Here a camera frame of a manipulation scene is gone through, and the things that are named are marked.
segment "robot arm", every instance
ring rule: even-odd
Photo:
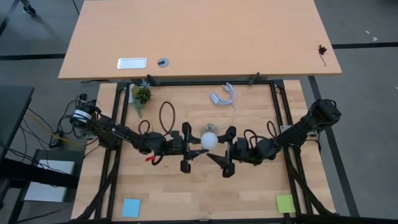
[[[190,173],[189,160],[196,156],[208,152],[206,149],[191,151],[189,144],[198,144],[197,139],[191,134],[189,123],[183,123],[181,137],[179,131],[171,131],[171,140],[166,140],[157,132],[139,134],[126,126],[116,123],[111,118],[101,114],[101,110],[95,106],[94,101],[80,101],[76,110],[70,118],[73,127],[98,136],[99,144],[108,149],[116,149],[122,140],[132,144],[141,154],[153,152],[155,156],[160,156],[158,161],[152,160],[152,165],[156,166],[164,156],[182,155],[181,171]]]
[[[273,160],[283,147],[300,147],[304,144],[307,139],[307,134],[310,131],[317,131],[320,133],[326,127],[330,127],[337,123],[340,116],[341,113],[337,110],[334,101],[319,99],[312,104],[308,113],[303,116],[298,123],[294,124],[280,135],[269,139],[256,136],[251,130],[245,130],[245,132],[249,131],[254,134],[254,136],[251,137],[256,140],[256,145],[254,147],[251,146],[250,140],[238,138],[234,144],[232,144],[232,140],[229,141],[225,156],[217,156],[210,153],[208,153],[207,156],[213,159],[223,169],[223,177],[231,177],[234,174],[235,167],[232,160],[247,162],[255,166],[261,164],[264,159]],[[230,127],[227,133],[236,133],[236,129]]]

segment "black bracket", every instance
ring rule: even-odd
[[[292,218],[289,213],[284,213],[284,224],[292,224]]]
[[[253,85],[256,80],[260,79],[260,72],[257,72],[249,81],[249,85]]]
[[[150,82],[151,84],[153,84],[154,86],[159,86],[160,85],[160,82],[159,81],[157,81],[152,75],[147,75],[147,79],[148,79],[148,82]]]
[[[274,82],[274,84],[275,84],[277,87],[279,87],[279,88],[281,88],[281,89],[284,89],[284,88],[285,88],[285,84],[284,84],[284,81],[283,81],[283,80],[273,80],[273,82]]]
[[[116,91],[121,91],[127,87],[128,83],[124,82],[119,82],[118,85],[116,86]]]

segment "small succulent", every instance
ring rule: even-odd
[[[131,94],[133,97],[132,104],[136,108],[138,116],[141,118],[144,104],[146,104],[150,100],[150,84],[147,83],[145,80],[142,80],[140,86],[135,86],[131,90]]]
[[[142,80],[141,87],[143,87],[143,88],[150,88],[150,84],[147,83],[145,80]]]
[[[142,118],[142,109],[144,107],[144,105],[142,105],[142,103],[140,103],[140,101],[134,99],[132,101],[132,104],[134,105],[134,107],[136,108],[138,117]]]

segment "light wooden desk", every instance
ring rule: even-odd
[[[319,45],[328,50],[323,59]],[[118,70],[119,58],[146,58]],[[166,68],[158,59],[167,58]],[[313,0],[85,1],[61,79],[336,75]]]
[[[307,112],[300,82],[284,81],[284,84],[293,121],[297,122]],[[235,85],[234,89],[236,117],[232,125],[236,126],[237,136],[243,136],[245,129],[252,129],[258,135],[271,137],[266,123],[269,120],[277,123],[270,86]],[[107,116],[112,113],[115,91],[116,84],[102,84],[99,88],[97,106]],[[143,111],[143,119],[152,122],[155,131],[162,132],[159,108],[163,101],[170,101],[176,110],[174,130],[181,130],[181,124],[188,121],[194,136],[200,136],[203,125],[226,124],[233,112],[232,108],[215,106],[209,99],[212,91],[221,97],[228,97],[217,85],[152,87],[153,97]],[[285,114],[283,106],[281,109],[282,114]],[[171,115],[171,110],[165,107],[162,114],[165,127],[169,127],[171,119],[167,118],[171,118]],[[126,126],[137,131],[139,122],[135,109],[130,105]],[[88,147],[87,151],[94,147],[95,145]],[[225,150],[226,144],[219,144],[213,152],[223,155]],[[98,190],[103,157],[104,149],[99,148],[84,160],[72,218],[84,211]],[[222,178],[221,169],[205,155],[190,162],[191,174],[180,172],[181,156],[164,157],[157,166],[145,162],[146,157],[130,144],[123,143],[112,217],[114,221],[276,218],[282,217],[282,214],[277,211],[275,196],[290,194],[282,152],[274,161],[264,161],[256,167],[236,162],[236,174],[229,179]],[[301,157],[308,186],[326,208],[333,211],[316,143],[307,141],[302,146]],[[108,194],[104,196],[103,215],[106,214],[108,197]],[[125,198],[141,199],[139,218],[121,216]]]

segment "desk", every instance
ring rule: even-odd
[[[322,56],[319,45],[328,50]],[[146,58],[118,70],[119,58]],[[169,66],[157,61],[167,58]],[[313,0],[85,1],[61,79],[336,75]]]
[[[33,94],[32,86],[0,86],[0,142],[9,147],[25,115]],[[0,163],[7,149],[0,146]],[[11,184],[10,179],[0,179],[0,208]]]
[[[290,112],[297,122],[306,112],[302,88],[299,81],[283,81]],[[258,135],[271,137],[266,123],[276,123],[270,85],[235,85],[237,111],[232,125],[237,136],[243,136],[247,128]],[[193,135],[200,136],[200,128],[206,123],[223,125],[229,122],[232,108],[215,106],[209,94],[228,97],[218,85],[202,86],[158,86],[152,87],[150,102],[143,111],[143,119],[152,122],[154,130],[161,132],[158,112],[163,101],[170,101],[176,110],[174,130],[181,130],[181,124],[188,121]],[[103,114],[111,116],[116,84],[101,84],[97,106]],[[162,117],[165,127],[171,123],[171,110],[164,108]],[[135,109],[127,109],[126,126],[137,131],[140,122]],[[89,146],[87,152],[96,146]],[[223,155],[225,144],[213,151]],[[302,162],[308,186],[329,210],[334,210],[328,183],[315,142],[307,141],[302,146]],[[104,149],[90,153],[83,163],[72,218],[79,216],[92,201],[100,183]],[[221,169],[208,157],[202,155],[191,161],[192,173],[180,172],[180,156],[165,157],[158,166],[145,162],[146,156],[139,154],[132,146],[123,143],[119,166],[113,221],[141,220],[197,220],[229,218],[277,218],[275,196],[290,194],[284,156],[281,152],[274,161],[264,161],[259,166],[236,163],[236,174],[229,179],[221,176]],[[109,191],[104,196],[105,215]],[[141,199],[139,218],[123,218],[121,210],[125,198]]]

